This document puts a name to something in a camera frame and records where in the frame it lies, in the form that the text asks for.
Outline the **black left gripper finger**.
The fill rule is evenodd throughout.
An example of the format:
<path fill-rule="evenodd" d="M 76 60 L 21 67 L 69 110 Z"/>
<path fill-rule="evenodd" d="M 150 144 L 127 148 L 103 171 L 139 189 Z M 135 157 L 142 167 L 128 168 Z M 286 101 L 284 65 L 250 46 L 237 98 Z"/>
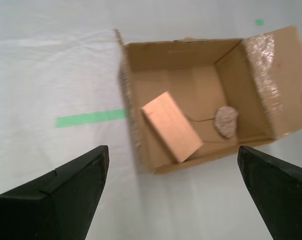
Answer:
<path fill-rule="evenodd" d="M 302 240 L 302 168 L 249 146 L 237 163 L 272 238 Z"/>
<path fill-rule="evenodd" d="M 0 194 L 0 240 L 84 240 L 108 168 L 109 149 L 101 145 Z"/>

